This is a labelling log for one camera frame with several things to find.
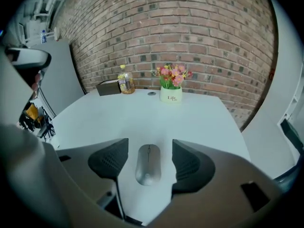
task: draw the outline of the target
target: silver mouse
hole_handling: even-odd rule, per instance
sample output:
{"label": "silver mouse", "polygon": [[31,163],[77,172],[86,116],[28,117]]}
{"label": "silver mouse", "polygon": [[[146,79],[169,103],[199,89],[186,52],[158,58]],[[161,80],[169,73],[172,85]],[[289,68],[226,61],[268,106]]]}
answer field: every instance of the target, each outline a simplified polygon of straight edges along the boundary
{"label": "silver mouse", "polygon": [[161,150],[153,144],[140,147],[135,178],[143,186],[152,186],[161,179]]}

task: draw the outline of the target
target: white table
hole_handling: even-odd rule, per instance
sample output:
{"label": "white table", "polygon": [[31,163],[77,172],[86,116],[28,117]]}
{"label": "white table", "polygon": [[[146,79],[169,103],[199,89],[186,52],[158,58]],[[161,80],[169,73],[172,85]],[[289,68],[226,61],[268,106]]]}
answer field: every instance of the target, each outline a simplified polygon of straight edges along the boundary
{"label": "white table", "polygon": [[[131,95],[83,96],[54,120],[60,149],[128,138],[129,158],[118,176],[127,216],[149,223],[170,202],[176,169],[172,140],[184,140],[239,155],[249,153],[234,119],[217,97],[183,93],[180,104],[159,100],[159,91],[137,89]],[[142,186],[135,179],[138,150],[155,144],[161,150],[161,180]]]}

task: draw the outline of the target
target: plastic bottle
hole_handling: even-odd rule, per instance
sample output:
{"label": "plastic bottle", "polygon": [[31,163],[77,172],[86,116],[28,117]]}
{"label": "plastic bottle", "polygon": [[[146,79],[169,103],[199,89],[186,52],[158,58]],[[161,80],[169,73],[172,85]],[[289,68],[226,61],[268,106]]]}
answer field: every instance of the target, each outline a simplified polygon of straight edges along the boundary
{"label": "plastic bottle", "polygon": [[135,91],[133,75],[125,71],[125,65],[120,65],[122,72],[118,75],[118,83],[123,94],[132,94]]}
{"label": "plastic bottle", "polygon": [[47,41],[46,31],[43,30],[41,32],[41,43],[46,43],[46,41]]}

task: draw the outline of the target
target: flower pot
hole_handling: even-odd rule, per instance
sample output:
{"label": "flower pot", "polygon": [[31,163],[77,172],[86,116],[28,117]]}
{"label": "flower pot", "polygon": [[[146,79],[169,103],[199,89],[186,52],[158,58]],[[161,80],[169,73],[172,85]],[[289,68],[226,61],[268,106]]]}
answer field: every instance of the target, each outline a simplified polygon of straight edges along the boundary
{"label": "flower pot", "polygon": [[160,100],[166,103],[179,103],[182,98],[182,89],[165,89],[161,87]]}

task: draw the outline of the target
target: pink flower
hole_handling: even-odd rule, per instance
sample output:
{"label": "pink flower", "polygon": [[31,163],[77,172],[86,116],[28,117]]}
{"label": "pink flower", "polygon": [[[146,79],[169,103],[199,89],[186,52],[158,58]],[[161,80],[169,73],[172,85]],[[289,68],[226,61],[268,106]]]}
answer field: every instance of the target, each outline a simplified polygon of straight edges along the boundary
{"label": "pink flower", "polygon": [[168,74],[169,74],[169,70],[166,69],[166,68],[163,68],[163,69],[161,70],[161,74],[162,74],[162,75],[168,75]]}
{"label": "pink flower", "polygon": [[173,81],[174,86],[179,86],[184,81],[184,77],[182,75],[177,75]]}
{"label": "pink flower", "polygon": [[177,86],[179,86],[179,83],[177,83],[175,80],[173,81],[173,85],[175,86],[175,87],[177,87]]}
{"label": "pink flower", "polygon": [[175,68],[172,70],[172,75],[177,76],[179,74],[180,74],[180,72],[179,72],[178,68]]}
{"label": "pink flower", "polygon": [[179,70],[180,70],[181,72],[184,72],[184,71],[186,70],[186,68],[185,68],[185,66],[180,65],[180,66],[179,66]]}

